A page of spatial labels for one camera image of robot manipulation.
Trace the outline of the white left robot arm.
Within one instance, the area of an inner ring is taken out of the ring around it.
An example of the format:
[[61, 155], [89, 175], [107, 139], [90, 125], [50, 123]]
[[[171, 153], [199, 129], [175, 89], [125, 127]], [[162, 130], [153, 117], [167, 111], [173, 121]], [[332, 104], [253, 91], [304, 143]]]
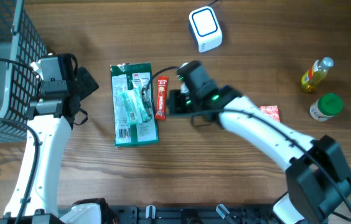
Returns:
[[33, 66], [42, 77], [26, 109], [26, 149], [4, 217], [58, 215], [57, 191], [65, 146], [82, 112], [80, 102], [98, 89], [73, 54], [48, 55]]

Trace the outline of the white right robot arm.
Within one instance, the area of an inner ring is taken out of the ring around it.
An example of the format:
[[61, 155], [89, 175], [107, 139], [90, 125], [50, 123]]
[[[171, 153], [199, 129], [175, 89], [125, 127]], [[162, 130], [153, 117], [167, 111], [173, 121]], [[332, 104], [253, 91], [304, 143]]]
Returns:
[[171, 116], [205, 116], [258, 148], [286, 174], [287, 192], [272, 206], [281, 223], [325, 223], [330, 215], [351, 222], [351, 170], [330, 136], [314, 139], [263, 114], [230, 86], [171, 90]]

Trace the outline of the yellow oil bottle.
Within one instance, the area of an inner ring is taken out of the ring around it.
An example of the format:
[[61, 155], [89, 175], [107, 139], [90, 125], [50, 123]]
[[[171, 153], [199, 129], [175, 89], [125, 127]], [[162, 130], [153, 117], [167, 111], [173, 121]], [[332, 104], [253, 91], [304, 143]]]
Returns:
[[315, 87], [327, 76], [333, 66], [334, 60], [331, 57], [316, 60], [301, 78], [302, 91], [307, 93], [313, 92]]

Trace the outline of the green lid white jar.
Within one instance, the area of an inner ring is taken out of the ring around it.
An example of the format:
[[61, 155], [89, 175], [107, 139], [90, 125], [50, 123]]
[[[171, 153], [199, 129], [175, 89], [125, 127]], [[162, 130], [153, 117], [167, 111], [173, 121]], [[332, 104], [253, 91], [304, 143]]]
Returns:
[[339, 95], [327, 93], [310, 106], [309, 112], [315, 120], [323, 122], [340, 114], [343, 108], [344, 102]]

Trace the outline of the red Nescafe stick sachet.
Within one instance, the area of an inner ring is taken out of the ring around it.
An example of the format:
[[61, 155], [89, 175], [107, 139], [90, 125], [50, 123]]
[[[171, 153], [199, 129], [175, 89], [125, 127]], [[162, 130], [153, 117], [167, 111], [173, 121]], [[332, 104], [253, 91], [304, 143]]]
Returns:
[[155, 118], [161, 121], [166, 120], [166, 96], [169, 77], [159, 76], [157, 85], [157, 111]]

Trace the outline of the red tissue pack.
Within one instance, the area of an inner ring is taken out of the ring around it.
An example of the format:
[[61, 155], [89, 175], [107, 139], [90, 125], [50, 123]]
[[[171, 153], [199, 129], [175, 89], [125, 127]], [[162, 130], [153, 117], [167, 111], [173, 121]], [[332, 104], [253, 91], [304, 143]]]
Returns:
[[277, 105], [271, 106], [260, 106], [261, 112], [273, 118], [274, 120], [280, 122], [279, 109]]

